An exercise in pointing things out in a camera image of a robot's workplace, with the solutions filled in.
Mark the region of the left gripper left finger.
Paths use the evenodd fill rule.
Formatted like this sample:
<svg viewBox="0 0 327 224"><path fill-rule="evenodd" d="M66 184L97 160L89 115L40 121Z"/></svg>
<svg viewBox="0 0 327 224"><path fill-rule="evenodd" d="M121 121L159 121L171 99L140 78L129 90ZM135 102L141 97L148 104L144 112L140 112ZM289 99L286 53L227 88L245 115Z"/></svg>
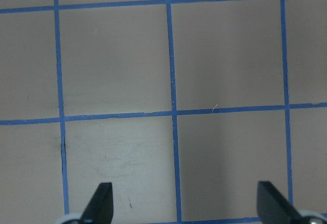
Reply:
<svg viewBox="0 0 327 224"><path fill-rule="evenodd" d="M113 213L112 183L100 183L81 215L81 223L111 224Z"/></svg>

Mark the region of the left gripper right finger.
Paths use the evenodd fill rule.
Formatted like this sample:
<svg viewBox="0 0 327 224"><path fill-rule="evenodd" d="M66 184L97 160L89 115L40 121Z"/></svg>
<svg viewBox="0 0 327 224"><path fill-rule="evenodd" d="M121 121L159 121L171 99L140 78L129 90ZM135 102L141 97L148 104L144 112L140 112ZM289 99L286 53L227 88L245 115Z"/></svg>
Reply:
<svg viewBox="0 0 327 224"><path fill-rule="evenodd" d="M269 181L258 182L256 211L264 224L301 222L300 213Z"/></svg>

